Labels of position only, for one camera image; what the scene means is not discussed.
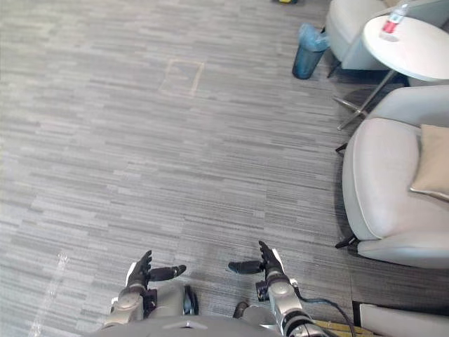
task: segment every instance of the chair leg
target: chair leg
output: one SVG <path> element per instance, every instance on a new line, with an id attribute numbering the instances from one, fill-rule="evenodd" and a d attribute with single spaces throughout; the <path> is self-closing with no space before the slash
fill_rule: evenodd
<path id="1" fill-rule="evenodd" d="M 353 235 L 351 235 L 350 237 L 347 237 L 347 238 L 343 239 L 342 241 L 340 241 L 339 243 L 337 243 L 337 244 L 335 245 L 335 248 L 336 248 L 336 249 L 340 249 L 340 248 L 343 248 L 343 247 L 348 247 L 348 246 L 350 246 L 351 244 L 353 244 L 356 240 L 357 240 L 357 238 L 356 238 L 356 236 L 353 234 Z"/>
<path id="2" fill-rule="evenodd" d="M 337 148 L 335 149 L 335 151 L 336 151 L 336 152 L 340 152 L 340 151 L 342 151 L 342 150 L 345 150 L 347 147 L 348 147 L 348 143 L 345 143 L 345 144 L 343 144 L 343 145 L 337 147 Z"/>
<path id="3" fill-rule="evenodd" d="M 334 73 L 334 71 L 337 70 L 337 68 L 338 68 L 341 64 L 342 64 L 342 63 L 341 63 L 340 61 L 338 61 L 338 62 L 336 62 L 336 63 L 332 66 L 332 68 L 331 68 L 330 71 L 329 71 L 328 78 L 332 76 L 332 74 Z"/>

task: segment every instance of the side table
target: side table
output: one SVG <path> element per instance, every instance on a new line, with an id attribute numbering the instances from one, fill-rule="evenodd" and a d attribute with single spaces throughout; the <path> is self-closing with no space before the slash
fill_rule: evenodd
<path id="1" fill-rule="evenodd" d="M 366 114 L 365 108 L 379 91 L 398 72 L 422 81 L 449 79 L 449 34 L 429 23 L 404 18 L 393 33 L 395 41 L 380 37 L 387 16 L 368 21 L 363 28 L 362 40 L 370 53 L 390 68 L 388 74 L 359 107 L 337 96 L 333 99 L 354 113 L 338 126 L 342 130 L 357 116 Z"/>

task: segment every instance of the metal table base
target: metal table base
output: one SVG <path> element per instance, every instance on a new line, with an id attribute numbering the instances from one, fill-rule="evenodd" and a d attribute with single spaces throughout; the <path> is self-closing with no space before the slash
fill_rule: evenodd
<path id="1" fill-rule="evenodd" d="M 382 90 L 382 88 L 389 82 L 389 80 L 391 78 L 393 78 L 396 74 L 397 74 L 397 72 L 395 70 L 390 70 L 388 72 L 388 74 L 385 76 L 385 78 L 382 80 L 382 82 L 379 83 L 379 85 L 376 87 L 376 89 L 374 89 L 374 91 L 369 95 L 369 97 L 365 100 L 365 102 L 363 102 L 363 104 L 360 107 L 358 107 L 357 105 L 355 105 L 347 100 L 337 97 L 335 95 L 332 96 L 333 100 L 335 100 L 339 104 L 343 105 L 344 107 L 347 107 L 348 109 L 354 111 L 354 113 L 348 119 L 346 119 L 343 123 L 341 123 L 337 127 L 337 129 L 342 130 L 349 123 L 351 123 L 353 120 L 355 120 L 355 118 L 360 116 L 361 114 L 366 115 L 366 112 L 364 111 L 365 108 L 371 103 L 371 101 L 374 99 L 374 97 L 379 93 L 379 91 Z"/>

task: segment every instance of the white chair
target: white chair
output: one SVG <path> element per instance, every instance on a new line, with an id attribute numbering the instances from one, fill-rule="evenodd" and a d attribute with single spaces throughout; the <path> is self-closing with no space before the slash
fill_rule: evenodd
<path id="1" fill-rule="evenodd" d="M 326 17 L 330 49 L 342 69 L 385 70 L 365 49 L 361 32 L 369 19 L 387 15 L 398 0 L 332 0 Z M 449 0 L 414 0 L 408 16 L 437 27 L 449 19 Z"/>
<path id="2" fill-rule="evenodd" d="M 449 268 L 449 202 L 411 192 L 420 125 L 449 127 L 449 86 L 392 91 L 362 122 L 344 154 L 342 187 L 360 255 Z"/>

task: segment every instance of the trash bag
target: trash bag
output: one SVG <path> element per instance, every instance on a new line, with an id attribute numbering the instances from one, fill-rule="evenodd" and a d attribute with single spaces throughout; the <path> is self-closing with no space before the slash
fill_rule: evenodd
<path id="1" fill-rule="evenodd" d="M 298 79 L 308 79 L 314 72 L 321 56 L 329 47 L 328 35 L 320 33 L 313 25 L 303 23 L 298 34 L 297 48 L 292 73 Z"/>

